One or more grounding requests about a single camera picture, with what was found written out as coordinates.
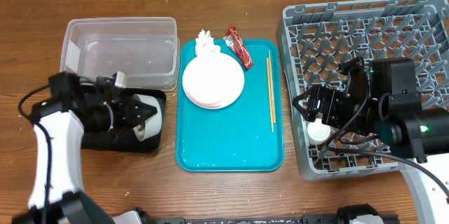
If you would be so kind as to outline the white cup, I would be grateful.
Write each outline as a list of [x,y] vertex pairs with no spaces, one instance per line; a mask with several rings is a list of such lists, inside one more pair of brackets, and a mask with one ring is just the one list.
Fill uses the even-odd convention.
[[307,124],[307,135],[310,145],[320,145],[330,137],[331,127],[323,124],[320,119]]

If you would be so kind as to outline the grey bowl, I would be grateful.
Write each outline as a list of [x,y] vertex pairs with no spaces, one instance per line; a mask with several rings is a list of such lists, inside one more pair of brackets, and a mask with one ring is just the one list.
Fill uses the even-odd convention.
[[134,134],[139,141],[147,140],[157,135],[162,128],[162,111],[158,100],[155,97],[148,95],[135,94],[134,99],[141,101],[147,105],[154,106],[156,108],[156,114],[133,128]]

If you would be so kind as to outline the white tissue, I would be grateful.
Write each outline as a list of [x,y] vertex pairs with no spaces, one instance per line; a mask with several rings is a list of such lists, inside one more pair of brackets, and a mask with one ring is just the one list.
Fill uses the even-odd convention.
[[220,46],[215,45],[215,40],[210,35],[210,31],[201,30],[195,39],[195,54],[196,56],[206,55],[210,53],[219,53]]

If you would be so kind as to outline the red snack wrapper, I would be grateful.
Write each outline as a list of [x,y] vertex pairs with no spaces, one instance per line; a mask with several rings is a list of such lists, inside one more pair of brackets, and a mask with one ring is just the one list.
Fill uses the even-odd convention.
[[236,28],[230,27],[223,39],[226,45],[236,54],[245,70],[249,70],[254,65],[254,62]]

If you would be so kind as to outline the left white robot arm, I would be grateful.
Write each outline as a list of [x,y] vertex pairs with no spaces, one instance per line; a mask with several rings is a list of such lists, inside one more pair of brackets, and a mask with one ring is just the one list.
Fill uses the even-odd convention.
[[95,81],[71,72],[49,77],[50,98],[23,117],[37,139],[27,213],[13,223],[153,223],[141,208],[111,217],[86,193],[81,148],[150,152],[161,136],[166,94],[131,88],[117,72]]

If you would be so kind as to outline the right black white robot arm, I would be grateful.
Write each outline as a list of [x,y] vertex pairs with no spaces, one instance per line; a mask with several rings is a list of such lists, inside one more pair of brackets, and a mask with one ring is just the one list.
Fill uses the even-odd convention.
[[[383,91],[375,97],[369,86],[349,92],[313,86],[293,98],[293,107],[309,122],[317,117],[337,132],[324,147],[336,154],[384,157],[399,163],[413,196],[421,223],[448,222],[448,111],[438,107],[422,109],[420,93]],[[357,133],[363,142],[380,140],[389,153],[360,150],[361,141],[334,147],[347,133]]]

